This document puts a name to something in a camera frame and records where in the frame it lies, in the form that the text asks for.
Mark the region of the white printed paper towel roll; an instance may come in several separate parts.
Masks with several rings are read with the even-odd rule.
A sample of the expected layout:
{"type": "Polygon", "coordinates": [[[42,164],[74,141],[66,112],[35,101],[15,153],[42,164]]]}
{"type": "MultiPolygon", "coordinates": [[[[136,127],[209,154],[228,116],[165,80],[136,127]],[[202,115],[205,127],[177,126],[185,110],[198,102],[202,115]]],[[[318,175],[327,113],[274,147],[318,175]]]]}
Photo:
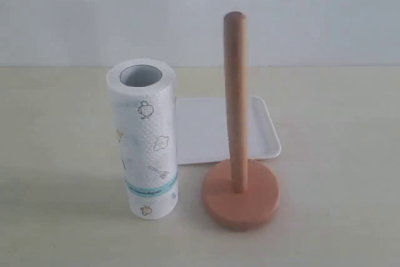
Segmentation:
{"type": "Polygon", "coordinates": [[[106,76],[131,212],[167,216],[178,203],[176,75],[166,63],[132,59],[106,76]]]}

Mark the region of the wooden paper towel holder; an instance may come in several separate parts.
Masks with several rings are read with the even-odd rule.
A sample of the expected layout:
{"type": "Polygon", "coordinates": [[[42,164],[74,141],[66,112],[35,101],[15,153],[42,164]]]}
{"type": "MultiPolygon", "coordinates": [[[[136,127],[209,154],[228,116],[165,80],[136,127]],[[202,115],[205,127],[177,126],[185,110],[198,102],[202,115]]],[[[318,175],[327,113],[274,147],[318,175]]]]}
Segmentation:
{"type": "Polygon", "coordinates": [[[207,172],[202,200],[217,223],[247,230],[271,220],[279,205],[280,188],[274,173],[248,156],[247,28],[242,12],[224,16],[223,38],[229,159],[207,172]]]}

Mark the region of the white rectangular tray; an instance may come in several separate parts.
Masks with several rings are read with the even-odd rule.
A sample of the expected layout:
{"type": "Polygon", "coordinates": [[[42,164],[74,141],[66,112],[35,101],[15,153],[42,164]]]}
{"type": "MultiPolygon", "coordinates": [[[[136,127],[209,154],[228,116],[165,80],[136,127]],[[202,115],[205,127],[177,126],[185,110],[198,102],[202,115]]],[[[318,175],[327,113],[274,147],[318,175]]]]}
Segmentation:
{"type": "MultiPolygon", "coordinates": [[[[279,156],[281,143],[265,101],[248,101],[248,156],[279,156]]],[[[176,101],[177,163],[202,164],[229,158],[225,98],[179,98],[176,101]]]]}

